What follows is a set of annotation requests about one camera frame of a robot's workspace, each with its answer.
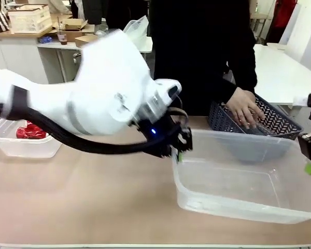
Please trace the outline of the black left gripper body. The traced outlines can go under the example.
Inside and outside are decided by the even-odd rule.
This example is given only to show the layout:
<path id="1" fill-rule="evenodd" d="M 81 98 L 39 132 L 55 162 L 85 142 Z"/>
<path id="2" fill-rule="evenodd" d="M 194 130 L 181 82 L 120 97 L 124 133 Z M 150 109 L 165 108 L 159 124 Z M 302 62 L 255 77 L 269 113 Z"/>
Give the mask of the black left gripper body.
<path id="1" fill-rule="evenodd" d="M 138 131 L 144 135 L 147 143 L 162 139 L 161 142 L 155 143 L 143 152 L 158 158 L 169 157 L 172 153 L 171 145 L 175 140 L 174 135 L 178 135 L 178 132 L 173 133 L 173 130 L 178 127 L 179 125 L 169 114 L 165 114 L 155 123 L 151 123 L 149 120 L 138 122 Z"/>

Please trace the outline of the person's left hand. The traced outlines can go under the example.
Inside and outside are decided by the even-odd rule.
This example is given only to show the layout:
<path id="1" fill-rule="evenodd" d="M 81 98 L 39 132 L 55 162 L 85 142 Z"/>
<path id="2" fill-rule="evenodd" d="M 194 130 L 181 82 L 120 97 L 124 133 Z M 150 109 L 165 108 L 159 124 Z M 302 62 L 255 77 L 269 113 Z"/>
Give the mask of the person's left hand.
<path id="1" fill-rule="evenodd" d="M 237 87 L 225 105 L 239 125 L 246 129 L 256 128 L 257 121 L 264 120 L 265 115 L 257 107 L 255 100 L 255 95 L 252 92 Z"/>

